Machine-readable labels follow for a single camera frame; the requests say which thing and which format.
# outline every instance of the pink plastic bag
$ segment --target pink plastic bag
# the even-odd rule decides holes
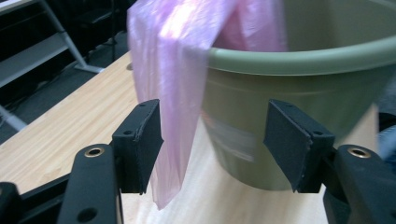
[[[204,96],[210,48],[226,21],[237,20],[241,23],[229,24],[221,33],[219,46],[237,49],[243,43],[242,49],[283,50],[283,33],[279,19],[275,18],[279,15],[271,12],[275,2],[139,0],[128,10],[128,41],[138,101],[160,99],[164,143],[150,179],[153,198],[160,209],[180,191],[186,174]],[[246,15],[256,9],[259,9],[254,12],[256,16]],[[267,25],[262,26],[262,20],[268,20]]]

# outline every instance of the table surface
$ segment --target table surface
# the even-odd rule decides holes
[[[68,174],[82,148],[108,144],[111,134],[137,105],[127,53],[104,72],[0,146],[0,181],[20,193]],[[345,143],[376,149],[372,107]],[[126,223],[327,223],[320,194],[254,189],[217,163],[199,120],[181,192],[163,210],[143,196],[123,194]]]

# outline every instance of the sticker on pot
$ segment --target sticker on pot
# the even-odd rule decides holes
[[[245,161],[254,162],[256,137],[253,133],[237,129],[220,120],[213,119],[202,111],[207,132],[216,144]]]

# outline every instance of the green plastic pot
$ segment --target green plastic pot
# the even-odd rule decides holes
[[[339,143],[396,71],[395,1],[284,5],[289,52],[212,49],[209,56],[209,137],[221,166],[259,189],[290,188],[262,143],[269,99],[297,105]]]

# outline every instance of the black metal frame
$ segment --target black metal frame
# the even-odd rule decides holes
[[[123,223],[120,192],[146,192],[163,143],[159,101],[138,105],[112,139],[79,151],[69,175],[22,195],[0,183],[0,223]]]
[[[372,150],[334,135],[294,105],[271,100],[267,145],[293,190],[323,197],[329,223],[396,223],[396,176]]]

